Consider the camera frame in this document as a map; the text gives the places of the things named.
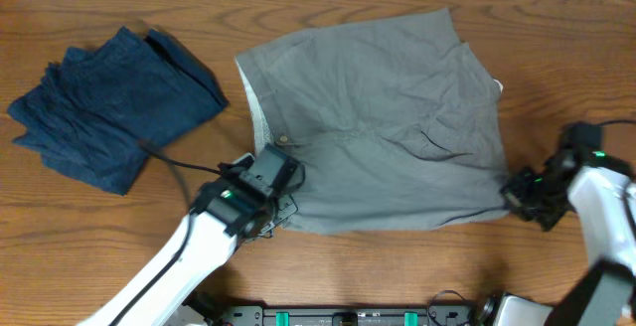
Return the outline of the grey shorts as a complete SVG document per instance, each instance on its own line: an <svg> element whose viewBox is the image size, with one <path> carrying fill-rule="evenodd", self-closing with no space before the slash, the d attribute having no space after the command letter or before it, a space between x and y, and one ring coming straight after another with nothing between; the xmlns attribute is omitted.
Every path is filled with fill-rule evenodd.
<svg viewBox="0 0 636 326"><path fill-rule="evenodd" d="M255 127L299 160L297 232L506 215L502 87L447 9L298 31L236 56Z"/></svg>

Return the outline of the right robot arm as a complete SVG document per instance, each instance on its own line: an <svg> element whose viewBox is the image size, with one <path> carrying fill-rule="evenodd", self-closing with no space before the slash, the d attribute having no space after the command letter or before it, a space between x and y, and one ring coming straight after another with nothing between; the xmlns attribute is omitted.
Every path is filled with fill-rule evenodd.
<svg viewBox="0 0 636 326"><path fill-rule="evenodd" d="M578 215L589 269L555 306L501 299L494 325L613 325L635 293L635 182L630 166L602 151L567 148L536 174L527 169L501 190L511 212L545 231Z"/></svg>

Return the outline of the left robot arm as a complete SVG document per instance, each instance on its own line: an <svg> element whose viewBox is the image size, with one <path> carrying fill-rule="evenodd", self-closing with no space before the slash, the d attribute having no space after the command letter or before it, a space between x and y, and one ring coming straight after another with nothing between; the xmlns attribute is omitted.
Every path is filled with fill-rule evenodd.
<svg viewBox="0 0 636 326"><path fill-rule="evenodd" d="M236 165L204 184L160 251L83 325L163 325L238 246L275 223L281 200L305 180L305 168Z"/></svg>

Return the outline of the folded dark blue garment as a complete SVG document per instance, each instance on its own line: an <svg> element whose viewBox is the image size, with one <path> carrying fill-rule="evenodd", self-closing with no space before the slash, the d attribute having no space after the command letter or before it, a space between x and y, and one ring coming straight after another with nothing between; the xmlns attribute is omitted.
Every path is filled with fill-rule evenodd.
<svg viewBox="0 0 636 326"><path fill-rule="evenodd" d="M214 74L172 36L125 27L95 51L70 47L8 107L26 131L15 144L102 191L126 194L146 153L214 118L229 102Z"/></svg>

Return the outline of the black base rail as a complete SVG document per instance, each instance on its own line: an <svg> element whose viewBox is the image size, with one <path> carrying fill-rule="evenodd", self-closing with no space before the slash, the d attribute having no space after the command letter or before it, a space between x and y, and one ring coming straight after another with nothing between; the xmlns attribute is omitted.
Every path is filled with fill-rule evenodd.
<svg viewBox="0 0 636 326"><path fill-rule="evenodd" d="M553 309L510 293L478 305L454 290L442 290L429 303L391 308L229 306L197 293L184 306L209 326L538 326Z"/></svg>

